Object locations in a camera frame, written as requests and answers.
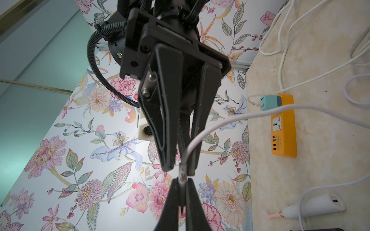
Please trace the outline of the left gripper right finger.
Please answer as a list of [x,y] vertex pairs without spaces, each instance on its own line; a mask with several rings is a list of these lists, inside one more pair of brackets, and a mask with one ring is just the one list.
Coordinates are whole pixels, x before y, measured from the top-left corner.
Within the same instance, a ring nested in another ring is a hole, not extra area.
[[186,182],[186,231],[211,231],[205,216],[194,181]]

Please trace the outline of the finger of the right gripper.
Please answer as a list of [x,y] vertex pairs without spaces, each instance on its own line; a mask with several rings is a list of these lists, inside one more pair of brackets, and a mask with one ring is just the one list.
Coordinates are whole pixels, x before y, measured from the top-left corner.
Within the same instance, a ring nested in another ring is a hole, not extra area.
[[183,59],[181,51],[156,44],[139,86],[139,104],[164,172],[174,168],[177,154]]
[[194,176],[198,166],[201,143],[195,144],[197,137],[206,126],[206,122],[218,91],[222,78],[221,70],[204,64],[200,72],[200,80],[196,93],[195,110],[193,114],[191,142],[186,149],[186,164],[188,176]]

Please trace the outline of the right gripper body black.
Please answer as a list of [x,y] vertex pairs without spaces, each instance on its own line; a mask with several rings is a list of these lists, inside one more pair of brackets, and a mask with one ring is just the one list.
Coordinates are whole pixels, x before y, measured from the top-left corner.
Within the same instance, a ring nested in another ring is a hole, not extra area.
[[149,121],[178,121],[192,112],[207,116],[229,59],[202,44],[183,7],[159,15],[132,8],[119,30],[122,77],[140,81],[139,104]]

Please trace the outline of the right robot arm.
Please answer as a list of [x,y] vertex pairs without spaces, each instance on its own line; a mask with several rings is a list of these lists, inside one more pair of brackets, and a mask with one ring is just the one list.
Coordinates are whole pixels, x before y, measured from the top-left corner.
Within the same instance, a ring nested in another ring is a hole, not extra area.
[[[231,70],[228,57],[203,44],[197,24],[205,1],[118,1],[108,21],[95,25],[87,57],[101,83],[124,102],[138,107],[151,129],[162,170],[180,153],[194,176],[201,146],[189,144],[205,129],[222,78]],[[95,47],[108,42],[120,65],[120,77],[139,80],[133,101],[104,79]]]

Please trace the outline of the black electric toothbrush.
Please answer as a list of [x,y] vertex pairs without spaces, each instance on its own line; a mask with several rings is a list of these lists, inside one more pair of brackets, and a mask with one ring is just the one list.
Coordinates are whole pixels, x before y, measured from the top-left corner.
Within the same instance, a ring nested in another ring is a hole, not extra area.
[[345,231],[341,228],[328,228],[328,229],[311,229],[311,230],[305,230],[305,231]]

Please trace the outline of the teal USB charger block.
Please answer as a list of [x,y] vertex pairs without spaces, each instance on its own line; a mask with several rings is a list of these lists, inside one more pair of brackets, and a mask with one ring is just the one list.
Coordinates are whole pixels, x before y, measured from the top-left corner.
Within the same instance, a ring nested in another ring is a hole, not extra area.
[[260,98],[261,110],[267,111],[282,106],[281,97],[277,95],[266,95]]

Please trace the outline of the white pink electric toothbrush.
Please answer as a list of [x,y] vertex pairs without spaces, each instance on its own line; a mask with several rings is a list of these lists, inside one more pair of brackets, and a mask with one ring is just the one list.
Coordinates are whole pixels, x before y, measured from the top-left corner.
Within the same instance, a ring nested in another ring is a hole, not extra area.
[[[266,219],[272,218],[287,218],[298,219],[299,202],[283,208],[275,214],[268,214],[264,211]],[[342,212],[346,210],[344,200],[335,193],[327,193],[308,199],[302,203],[301,216],[302,218],[320,216],[330,213]]]

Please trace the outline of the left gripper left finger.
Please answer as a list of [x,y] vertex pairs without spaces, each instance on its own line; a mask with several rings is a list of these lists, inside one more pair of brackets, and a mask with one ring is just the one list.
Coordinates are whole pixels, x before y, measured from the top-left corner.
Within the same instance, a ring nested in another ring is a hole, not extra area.
[[178,231],[179,220],[179,183],[178,179],[173,179],[169,189],[168,197],[165,201],[162,214],[154,231]]

